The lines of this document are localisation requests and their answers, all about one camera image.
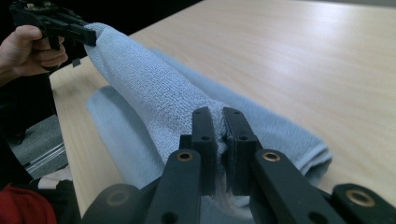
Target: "human hand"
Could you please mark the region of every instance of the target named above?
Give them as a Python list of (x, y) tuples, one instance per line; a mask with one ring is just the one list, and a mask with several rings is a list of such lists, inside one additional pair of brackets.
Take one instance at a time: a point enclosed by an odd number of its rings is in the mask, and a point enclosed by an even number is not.
[(28, 77), (48, 72), (44, 67), (59, 66), (67, 61), (63, 37), (60, 49), (51, 49), (47, 38), (32, 25), (15, 29), (0, 46), (0, 86), (17, 77)]

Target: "wooden table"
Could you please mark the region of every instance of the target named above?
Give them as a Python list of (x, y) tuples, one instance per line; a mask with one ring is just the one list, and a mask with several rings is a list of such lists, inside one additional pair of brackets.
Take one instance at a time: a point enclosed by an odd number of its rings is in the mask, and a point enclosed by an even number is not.
[[(322, 138), (334, 155), (319, 187), (374, 190), (396, 204), (396, 9), (292, 0), (205, 0), (131, 38)], [(122, 183), (85, 103), (107, 85), (88, 58), (51, 76), (84, 214)]]

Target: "blue towel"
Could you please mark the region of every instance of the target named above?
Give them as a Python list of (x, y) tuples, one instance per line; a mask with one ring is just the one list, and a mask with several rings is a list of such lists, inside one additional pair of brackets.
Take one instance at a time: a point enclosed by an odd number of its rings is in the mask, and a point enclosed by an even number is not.
[[(191, 134), (192, 111), (203, 106), (214, 122), (219, 155), (226, 149), (221, 112), (229, 106), (244, 113), (264, 147), (288, 156), (313, 185), (327, 171), (332, 155), (326, 144), (298, 124), (108, 25), (86, 27), (97, 35), (96, 47), (85, 46), (87, 55), (109, 83), (87, 108), (125, 183), (143, 188), (159, 177), (180, 135)], [(248, 197), (225, 191), (219, 160), (216, 187), (214, 198), (203, 198), (201, 223), (254, 223)]]

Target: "black fabric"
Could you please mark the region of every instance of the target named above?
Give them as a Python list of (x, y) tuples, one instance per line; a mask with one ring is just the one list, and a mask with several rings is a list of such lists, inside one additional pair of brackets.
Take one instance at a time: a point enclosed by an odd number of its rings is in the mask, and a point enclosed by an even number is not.
[(17, 78), (0, 87), (0, 128), (6, 139), (54, 114), (49, 74)]
[(0, 185), (5, 186), (9, 182), (27, 185), (32, 179), (0, 131)]

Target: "black tool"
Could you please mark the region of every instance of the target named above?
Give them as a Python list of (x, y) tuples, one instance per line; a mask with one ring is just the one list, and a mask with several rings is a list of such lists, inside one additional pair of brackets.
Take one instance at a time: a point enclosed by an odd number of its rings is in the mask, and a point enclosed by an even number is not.
[[(11, 3), (9, 11), (14, 25), (38, 27), (49, 39), (52, 49), (60, 49), (58, 36), (72, 39), (89, 46), (96, 45), (96, 33), (84, 27), (88, 24), (79, 15), (65, 7), (59, 7), (45, 0), (19, 0)], [(46, 68), (54, 71), (58, 67)]]
[[(338, 185), (332, 194), (316, 189), (283, 153), (262, 147), (241, 111), (225, 107), (223, 113), (228, 190), (250, 196), (255, 223), (396, 223), (396, 209), (376, 193), (354, 184)], [(91, 204), (82, 223), (200, 223), (201, 196), (216, 193), (216, 154), (209, 110), (197, 109), (192, 134), (180, 136), (179, 149), (161, 177), (142, 189), (110, 186)]]

